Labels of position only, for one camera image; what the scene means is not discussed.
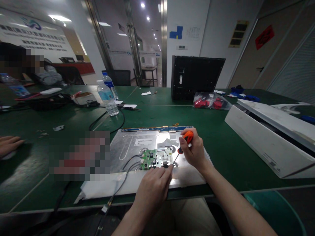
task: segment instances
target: circuit board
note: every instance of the circuit board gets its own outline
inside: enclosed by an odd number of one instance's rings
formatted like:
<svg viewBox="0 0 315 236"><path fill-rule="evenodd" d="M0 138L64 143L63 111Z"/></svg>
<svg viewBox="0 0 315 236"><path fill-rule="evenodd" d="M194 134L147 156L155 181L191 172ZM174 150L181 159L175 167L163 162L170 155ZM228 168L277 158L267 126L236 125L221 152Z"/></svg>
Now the circuit board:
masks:
<svg viewBox="0 0 315 236"><path fill-rule="evenodd" d="M156 167L167 168L173 163L172 148L146 150L140 163L140 170L147 170Z"/></svg>

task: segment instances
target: plastic bottle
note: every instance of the plastic bottle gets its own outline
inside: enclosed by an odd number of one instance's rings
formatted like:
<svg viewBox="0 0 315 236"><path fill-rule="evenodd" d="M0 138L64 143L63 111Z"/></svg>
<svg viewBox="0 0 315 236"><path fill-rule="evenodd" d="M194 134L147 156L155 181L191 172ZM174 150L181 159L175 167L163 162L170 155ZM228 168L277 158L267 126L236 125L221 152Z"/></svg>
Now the plastic bottle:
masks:
<svg viewBox="0 0 315 236"><path fill-rule="evenodd" d="M116 90L115 90L113 81L112 81L112 79L107 75L107 72L103 72L103 81L104 81L104 84L106 84L106 86L110 88L112 94L114 95L114 99L115 99L115 100L118 100L118 95L117 95L117 92L116 92Z"/></svg>
<svg viewBox="0 0 315 236"><path fill-rule="evenodd" d="M102 80L97 80L97 92L104 102L104 105L110 116L115 116L119 113L111 90L104 84Z"/></svg>
<svg viewBox="0 0 315 236"><path fill-rule="evenodd" d="M7 73L0 73L0 75L2 82L6 84L6 86L8 86L18 97L30 95L26 88L24 88L17 79L9 76Z"/></svg>

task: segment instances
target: company logo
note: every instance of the company logo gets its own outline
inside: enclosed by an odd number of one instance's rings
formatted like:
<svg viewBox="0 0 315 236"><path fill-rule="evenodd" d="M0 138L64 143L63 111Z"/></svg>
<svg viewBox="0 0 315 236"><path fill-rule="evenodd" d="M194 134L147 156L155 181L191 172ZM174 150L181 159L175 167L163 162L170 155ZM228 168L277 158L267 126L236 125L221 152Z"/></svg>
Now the company logo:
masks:
<svg viewBox="0 0 315 236"><path fill-rule="evenodd" d="M27 27L29 27L31 29L35 28L37 30L42 30L42 27L36 21L34 21L34 20L27 20L27 18L25 18L25 17L21 17L21 19L23 20L24 24Z"/></svg>

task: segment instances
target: red sign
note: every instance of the red sign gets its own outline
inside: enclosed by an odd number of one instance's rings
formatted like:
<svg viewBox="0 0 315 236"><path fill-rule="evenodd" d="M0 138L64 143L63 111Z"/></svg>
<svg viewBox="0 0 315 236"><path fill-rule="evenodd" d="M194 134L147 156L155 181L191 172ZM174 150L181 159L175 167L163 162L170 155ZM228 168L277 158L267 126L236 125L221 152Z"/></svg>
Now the red sign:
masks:
<svg viewBox="0 0 315 236"><path fill-rule="evenodd" d="M257 39L255 39L257 50L259 50L265 43L267 43L274 36L275 36L275 33L273 32L272 25L269 25L267 29L265 29L261 33L261 35L257 37Z"/></svg>

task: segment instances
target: screwdriver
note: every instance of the screwdriver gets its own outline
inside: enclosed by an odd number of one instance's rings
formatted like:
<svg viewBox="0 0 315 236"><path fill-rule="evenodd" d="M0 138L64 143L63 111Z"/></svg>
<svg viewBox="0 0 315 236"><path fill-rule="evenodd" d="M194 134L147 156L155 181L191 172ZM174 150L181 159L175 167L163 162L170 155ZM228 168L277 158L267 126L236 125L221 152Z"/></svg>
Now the screwdriver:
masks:
<svg viewBox="0 0 315 236"><path fill-rule="evenodd" d="M188 131L187 133L184 134L184 137L183 137L183 138L186 140L187 144L190 144L190 142L191 142L191 140L193 139L193 137L194 137L194 134L192 133L192 131ZM179 147L179 149L177 150L177 152L178 152L178 155L177 155L177 157L175 158L173 164L175 163L175 161L176 161L176 159L178 158L178 156L179 156L180 154L183 154L183 150L181 149L181 147Z"/></svg>

